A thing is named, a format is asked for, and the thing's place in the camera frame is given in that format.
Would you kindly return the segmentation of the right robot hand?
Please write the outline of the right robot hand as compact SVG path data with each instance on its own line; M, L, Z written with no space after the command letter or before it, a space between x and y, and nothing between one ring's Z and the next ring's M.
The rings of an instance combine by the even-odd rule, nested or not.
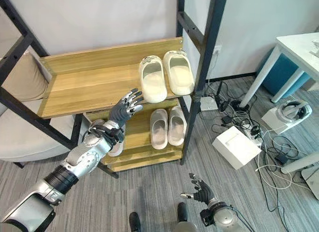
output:
M201 176L194 173L189 173L191 182L195 185L195 193L181 193L180 197L184 199L193 199L195 201L205 203L209 208L218 203L218 200L210 188L210 186L201 178Z

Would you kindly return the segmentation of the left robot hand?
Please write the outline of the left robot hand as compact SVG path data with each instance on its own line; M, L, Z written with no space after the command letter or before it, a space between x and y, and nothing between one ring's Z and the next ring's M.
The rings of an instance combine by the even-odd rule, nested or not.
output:
M137 88L132 89L113 106L109 114L109 120L122 127L135 113L142 111L141 101L143 99L141 91L138 91Z

